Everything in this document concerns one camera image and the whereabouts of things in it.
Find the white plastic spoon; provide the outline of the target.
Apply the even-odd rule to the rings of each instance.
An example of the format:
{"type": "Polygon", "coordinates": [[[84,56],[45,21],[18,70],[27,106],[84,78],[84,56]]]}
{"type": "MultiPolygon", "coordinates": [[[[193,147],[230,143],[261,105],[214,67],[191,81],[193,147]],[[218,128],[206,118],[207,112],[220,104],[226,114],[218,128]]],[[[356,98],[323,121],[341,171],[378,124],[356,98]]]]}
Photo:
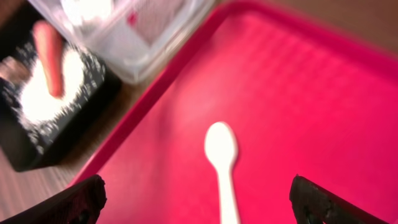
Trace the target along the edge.
{"type": "Polygon", "coordinates": [[[232,178],[232,170],[238,155],[238,145],[233,130],[228,124],[219,121],[208,128],[204,150],[208,161],[217,174],[220,222],[239,224],[240,217],[232,178]]]}

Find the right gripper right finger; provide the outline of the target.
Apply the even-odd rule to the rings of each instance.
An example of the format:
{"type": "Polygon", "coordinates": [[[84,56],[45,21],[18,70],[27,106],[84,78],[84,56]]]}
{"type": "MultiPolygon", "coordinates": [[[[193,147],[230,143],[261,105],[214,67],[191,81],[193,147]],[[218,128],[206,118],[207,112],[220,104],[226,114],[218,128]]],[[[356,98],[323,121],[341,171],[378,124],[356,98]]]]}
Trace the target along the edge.
{"type": "Polygon", "coordinates": [[[299,175],[293,178],[289,200],[297,224],[386,224],[299,175]]]}

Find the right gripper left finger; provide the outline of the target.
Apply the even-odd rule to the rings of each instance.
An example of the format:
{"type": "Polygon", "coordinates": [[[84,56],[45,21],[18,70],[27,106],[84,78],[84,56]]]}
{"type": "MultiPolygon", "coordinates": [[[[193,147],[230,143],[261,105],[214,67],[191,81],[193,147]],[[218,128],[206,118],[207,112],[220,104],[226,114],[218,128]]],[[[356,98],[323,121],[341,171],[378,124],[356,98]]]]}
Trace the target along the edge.
{"type": "Polygon", "coordinates": [[[95,174],[1,224],[95,224],[106,201],[105,182],[95,174]]]}

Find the orange carrot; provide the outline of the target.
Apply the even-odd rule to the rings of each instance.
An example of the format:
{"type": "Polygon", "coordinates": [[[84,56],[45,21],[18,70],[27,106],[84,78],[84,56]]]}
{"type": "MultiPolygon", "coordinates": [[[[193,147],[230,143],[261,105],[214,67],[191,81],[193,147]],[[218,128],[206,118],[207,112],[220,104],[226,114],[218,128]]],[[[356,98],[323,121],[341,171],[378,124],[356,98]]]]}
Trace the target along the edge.
{"type": "Polygon", "coordinates": [[[45,20],[34,24],[33,35],[49,94],[55,98],[61,98],[64,93],[62,75],[63,39],[58,31],[45,20]]]}

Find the white rice leftovers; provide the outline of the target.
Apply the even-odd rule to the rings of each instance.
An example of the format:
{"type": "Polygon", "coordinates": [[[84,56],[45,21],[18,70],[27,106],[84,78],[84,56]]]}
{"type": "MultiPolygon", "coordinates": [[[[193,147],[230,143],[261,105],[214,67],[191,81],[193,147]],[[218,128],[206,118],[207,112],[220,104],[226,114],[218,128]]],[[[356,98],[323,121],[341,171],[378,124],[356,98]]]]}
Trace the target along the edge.
{"type": "Polygon", "coordinates": [[[106,65],[92,53],[66,43],[62,53],[64,93],[55,98],[49,94],[32,42],[19,44],[5,59],[11,60],[20,62],[29,75],[15,82],[1,80],[1,147],[15,153],[43,154],[104,83],[106,65]]]}

